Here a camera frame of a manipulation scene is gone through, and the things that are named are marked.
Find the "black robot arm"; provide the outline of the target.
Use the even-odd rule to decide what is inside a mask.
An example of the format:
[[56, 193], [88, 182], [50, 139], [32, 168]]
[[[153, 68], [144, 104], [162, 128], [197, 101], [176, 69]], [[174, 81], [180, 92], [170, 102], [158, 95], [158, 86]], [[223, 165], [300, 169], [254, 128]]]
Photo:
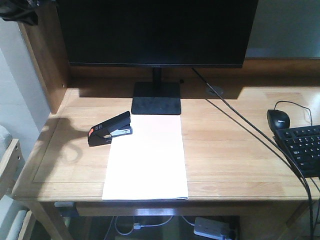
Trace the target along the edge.
[[58, 0], [0, 0], [0, 17], [6, 22], [38, 25], [36, 10]]

